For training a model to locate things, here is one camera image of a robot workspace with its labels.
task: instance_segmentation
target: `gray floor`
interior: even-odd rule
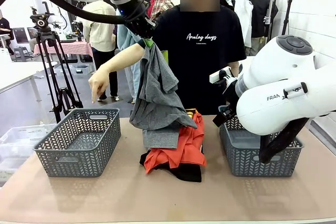
[[[44,72],[36,74],[37,76],[45,76]],[[131,100],[131,94],[127,85],[124,70],[118,72],[118,95],[122,99],[119,102],[112,102],[110,98],[104,103],[91,103],[91,90],[88,80],[91,75],[74,76],[75,84],[79,91],[80,99],[84,108],[119,108],[120,117],[128,118],[133,105],[127,102]],[[64,77],[57,77],[60,87],[64,87]],[[52,112],[52,101],[47,85],[46,78],[36,79],[36,84],[42,98],[41,102],[37,102],[30,84],[30,81],[17,85],[0,94],[0,136],[5,134],[9,129],[20,126],[39,125],[40,122],[55,123],[55,117]]]

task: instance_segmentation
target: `chair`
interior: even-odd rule
[[[26,47],[17,47],[17,48],[14,48],[14,56],[15,56],[14,61],[17,61],[16,52],[19,52],[20,57],[21,57],[21,61],[26,61],[26,56],[25,56],[24,51],[27,51],[27,53],[28,53],[30,59],[33,61],[33,58],[32,58],[32,56],[30,55],[30,53],[29,53],[29,51],[27,50]]]

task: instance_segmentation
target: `gray basket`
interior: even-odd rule
[[[120,136],[119,109],[75,109],[34,150],[49,177],[99,177]]]
[[[231,172],[238,177],[290,177],[303,148],[296,139],[268,164],[263,164],[259,162],[260,136],[246,131],[237,117],[222,125],[219,134]]]

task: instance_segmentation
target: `shoe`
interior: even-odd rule
[[[113,95],[111,95],[111,98],[114,99],[116,102],[120,101],[119,96],[113,96]]]
[[[103,94],[97,101],[98,102],[103,102],[107,99],[107,96],[105,94]]]

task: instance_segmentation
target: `black tripod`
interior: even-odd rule
[[[50,91],[50,95],[51,95],[51,99],[52,99],[53,109],[51,110],[51,112],[54,112],[55,117],[56,117],[56,121],[57,121],[57,123],[59,123],[61,121],[60,113],[62,111],[64,112],[65,115],[67,115],[74,108],[83,108],[83,104],[80,101],[79,94],[78,94],[75,82],[73,80],[73,76],[71,74],[71,71],[70,71],[70,68],[69,68],[69,65],[68,65],[68,58],[64,54],[59,36],[56,32],[51,31],[51,29],[48,25],[49,24],[48,23],[48,18],[51,15],[53,15],[53,14],[51,14],[51,13],[46,13],[46,14],[33,13],[33,15],[30,18],[36,24],[37,30],[38,30],[38,33],[36,34],[37,35],[36,40],[37,40],[38,47],[39,47],[39,50],[40,50],[40,53],[41,53],[41,58],[42,58],[42,62],[43,62],[43,65],[44,65],[44,70],[45,70],[45,73],[46,73],[46,78],[47,78],[49,91]],[[58,82],[57,82],[57,79],[56,79],[56,74],[55,74],[54,68],[51,64],[50,54],[48,53],[48,50],[47,50],[46,42],[48,42],[49,47],[54,47],[54,49],[56,51],[58,60],[59,60],[60,65],[62,67],[64,79],[65,79],[65,82],[66,82],[66,87],[60,88],[59,85],[58,85]],[[59,48],[62,52],[63,59],[62,59],[62,56],[61,56],[61,54],[58,50],[57,43],[58,43]],[[41,45],[43,46],[43,50],[44,50],[47,62],[45,62],[45,60],[44,60]],[[71,82],[72,82],[73,88],[74,88],[74,90],[76,92],[76,95],[77,95],[77,98],[78,98],[77,100],[75,99],[75,95],[72,91],[72,87],[70,85],[68,76],[67,76],[66,71],[64,69],[63,60],[65,62],[66,67],[68,68],[69,75],[70,75],[70,78],[71,78]],[[48,64],[49,69],[50,69],[50,75],[51,75],[51,80],[52,80],[53,86],[54,86],[54,92],[55,92],[56,100],[54,98],[54,93],[52,91],[53,89],[51,87],[51,83],[50,83],[50,80],[49,80],[49,75],[48,75],[46,63]]]

